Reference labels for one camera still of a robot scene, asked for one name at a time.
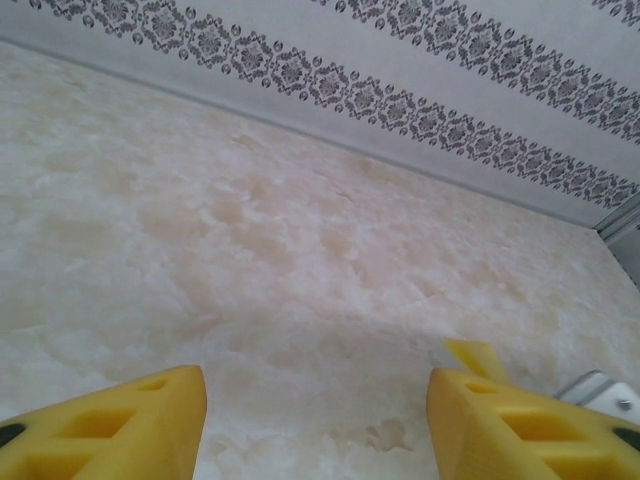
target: marble surface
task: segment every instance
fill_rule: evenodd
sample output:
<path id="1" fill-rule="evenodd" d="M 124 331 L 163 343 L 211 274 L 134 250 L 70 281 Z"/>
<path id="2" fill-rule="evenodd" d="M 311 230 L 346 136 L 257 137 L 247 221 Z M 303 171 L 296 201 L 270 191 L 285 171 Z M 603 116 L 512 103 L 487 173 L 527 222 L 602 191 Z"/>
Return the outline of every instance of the marble surface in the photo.
<path id="1" fill-rule="evenodd" d="M 595 232 L 0 45 L 0 417 L 180 363 L 196 479 L 437 478 L 442 336 L 518 385 L 640 388 Z"/>

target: patterned wallpaper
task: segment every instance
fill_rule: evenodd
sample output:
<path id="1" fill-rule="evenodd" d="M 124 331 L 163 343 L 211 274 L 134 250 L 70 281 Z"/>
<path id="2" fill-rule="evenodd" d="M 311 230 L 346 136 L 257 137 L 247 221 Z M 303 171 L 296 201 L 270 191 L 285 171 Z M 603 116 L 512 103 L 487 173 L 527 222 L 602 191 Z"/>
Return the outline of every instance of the patterned wallpaper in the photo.
<path id="1" fill-rule="evenodd" d="M 593 226 L 639 191 L 640 70 L 595 42 L 637 40 L 640 0 L 583 2 L 563 31 L 510 21 L 518 3 L 17 0 L 0 18 L 5 40 Z"/>

